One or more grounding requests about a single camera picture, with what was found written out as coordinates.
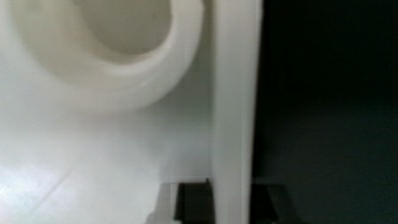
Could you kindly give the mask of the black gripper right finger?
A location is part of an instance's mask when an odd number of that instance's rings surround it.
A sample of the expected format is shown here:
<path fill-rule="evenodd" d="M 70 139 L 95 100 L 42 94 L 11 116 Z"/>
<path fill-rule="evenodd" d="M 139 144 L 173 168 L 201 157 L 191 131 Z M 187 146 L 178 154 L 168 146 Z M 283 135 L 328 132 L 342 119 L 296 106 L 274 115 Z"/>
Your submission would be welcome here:
<path fill-rule="evenodd" d="M 253 224 L 294 224 L 297 215 L 285 186 L 257 184 L 253 196 Z"/>

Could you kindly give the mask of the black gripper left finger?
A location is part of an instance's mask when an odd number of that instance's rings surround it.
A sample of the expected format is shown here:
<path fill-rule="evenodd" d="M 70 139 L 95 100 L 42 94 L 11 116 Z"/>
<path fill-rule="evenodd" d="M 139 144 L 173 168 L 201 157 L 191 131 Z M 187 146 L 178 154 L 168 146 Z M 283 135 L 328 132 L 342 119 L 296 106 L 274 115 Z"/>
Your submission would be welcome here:
<path fill-rule="evenodd" d="M 214 224 L 214 189 L 210 181 L 178 185 L 175 220 L 182 224 Z"/>

